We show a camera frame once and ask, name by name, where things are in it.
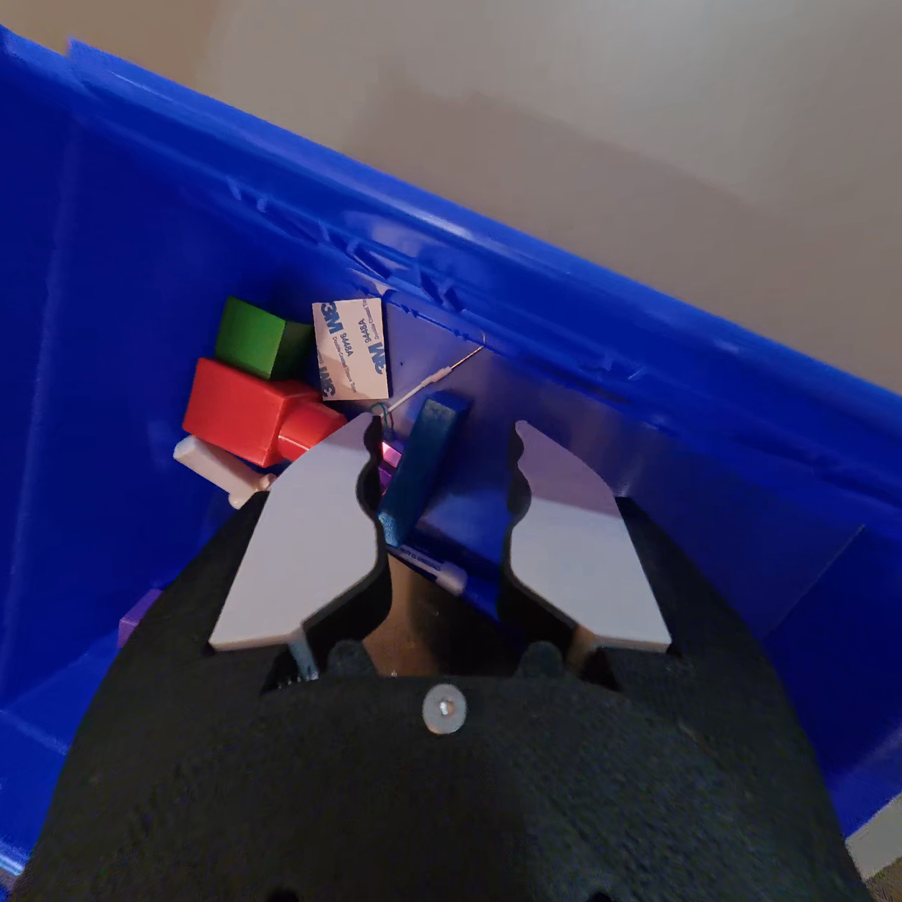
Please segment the white marker pen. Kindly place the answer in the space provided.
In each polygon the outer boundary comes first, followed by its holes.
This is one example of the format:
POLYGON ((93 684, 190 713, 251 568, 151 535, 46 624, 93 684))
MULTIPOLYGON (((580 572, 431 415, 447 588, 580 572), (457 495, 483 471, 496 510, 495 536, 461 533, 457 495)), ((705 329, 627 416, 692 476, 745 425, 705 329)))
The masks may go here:
POLYGON ((462 596, 467 589, 467 572, 451 561, 433 558, 426 552, 408 545, 389 546, 389 553, 402 563, 422 572, 451 595, 462 596))

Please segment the red wooden block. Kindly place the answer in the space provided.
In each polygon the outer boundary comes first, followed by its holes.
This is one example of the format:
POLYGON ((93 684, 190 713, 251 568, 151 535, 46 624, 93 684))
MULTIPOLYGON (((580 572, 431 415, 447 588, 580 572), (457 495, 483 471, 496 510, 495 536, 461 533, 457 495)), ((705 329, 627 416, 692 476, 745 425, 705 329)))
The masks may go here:
POLYGON ((346 422, 304 382, 268 381, 202 357, 183 428, 257 467, 269 468, 297 460, 346 422))

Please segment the white plastic piece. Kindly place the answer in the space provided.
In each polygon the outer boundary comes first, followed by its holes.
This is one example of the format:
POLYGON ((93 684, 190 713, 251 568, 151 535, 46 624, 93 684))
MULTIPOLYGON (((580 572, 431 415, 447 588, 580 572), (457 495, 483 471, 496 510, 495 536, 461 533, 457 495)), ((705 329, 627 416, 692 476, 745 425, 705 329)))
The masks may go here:
POLYGON ((232 508, 239 510, 254 494, 270 490, 278 476, 257 472, 224 449, 187 435, 172 453, 173 459, 223 490, 232 508))

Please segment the blue plastic bin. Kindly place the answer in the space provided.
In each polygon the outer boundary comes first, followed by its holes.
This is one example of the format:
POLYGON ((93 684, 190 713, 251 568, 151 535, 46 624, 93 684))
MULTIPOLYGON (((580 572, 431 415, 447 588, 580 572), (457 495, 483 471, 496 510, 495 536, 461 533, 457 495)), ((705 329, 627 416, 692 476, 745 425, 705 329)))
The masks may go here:
MULTIPOLYGON (((315 335, 293 380, 372 414, 315 335)), ((867 900, 899 814, 899 396, 2 28, 2 900, 867 900), (382 441, 472 401, 404 544, 466 591, 387 546, 312 681, 209 644, 268 493, 172 456, 229 296, 381 299, 382 441), (500 620, 517 420, 612 488, 667 652, 500 620)))

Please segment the blue wooden block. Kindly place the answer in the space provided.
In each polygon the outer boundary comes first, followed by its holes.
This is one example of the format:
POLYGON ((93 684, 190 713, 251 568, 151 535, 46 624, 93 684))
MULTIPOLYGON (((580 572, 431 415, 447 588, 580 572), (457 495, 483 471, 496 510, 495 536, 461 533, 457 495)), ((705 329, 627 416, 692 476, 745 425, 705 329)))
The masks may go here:
POLYGON ((387 546, 401 547, 411 536, 471 407, 471 400, 450 391, 422 403, 377 512, 387 546))

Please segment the white adhesive backing sheet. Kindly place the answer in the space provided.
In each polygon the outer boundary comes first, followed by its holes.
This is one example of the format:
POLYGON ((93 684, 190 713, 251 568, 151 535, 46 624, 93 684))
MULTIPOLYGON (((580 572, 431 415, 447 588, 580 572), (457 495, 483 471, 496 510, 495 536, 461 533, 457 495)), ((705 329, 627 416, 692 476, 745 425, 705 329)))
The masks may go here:
POLYGON ((344 299, 312 305, 322 399, 384 401, 389 365, 379 298, 344 299))

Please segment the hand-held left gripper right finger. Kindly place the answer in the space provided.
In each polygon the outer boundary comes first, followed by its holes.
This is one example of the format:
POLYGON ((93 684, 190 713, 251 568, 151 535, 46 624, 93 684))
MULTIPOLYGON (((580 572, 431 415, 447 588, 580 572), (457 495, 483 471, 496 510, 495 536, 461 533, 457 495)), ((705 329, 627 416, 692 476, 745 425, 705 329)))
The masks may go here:
POLYGON ((602 648, 667 652, 671 633, 607 482, 525 420, 510 470, 500 620, 577 664, 602 648))

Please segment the green wooden block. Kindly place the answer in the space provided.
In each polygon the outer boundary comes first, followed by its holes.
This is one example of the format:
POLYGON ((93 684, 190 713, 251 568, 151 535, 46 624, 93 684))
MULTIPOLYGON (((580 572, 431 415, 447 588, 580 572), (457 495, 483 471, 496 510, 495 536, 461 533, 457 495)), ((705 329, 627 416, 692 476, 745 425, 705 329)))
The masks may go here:
POLYGON ((314 342, 314 327, 280 318, 229 296, 214 355, 223 364, 267 381, 297 379, 314 342))

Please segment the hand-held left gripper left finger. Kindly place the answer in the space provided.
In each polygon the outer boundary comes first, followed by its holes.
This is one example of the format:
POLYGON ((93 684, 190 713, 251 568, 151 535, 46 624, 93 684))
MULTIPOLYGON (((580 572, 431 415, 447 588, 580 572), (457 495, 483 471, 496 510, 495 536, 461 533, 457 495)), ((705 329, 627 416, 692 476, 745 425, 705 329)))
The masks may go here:
POLYGON ((336 646, 386 620, 381 441, 381 420, 360 414, 276 479, 209 637, 214 651, 285 647, 312 681, 336 646))

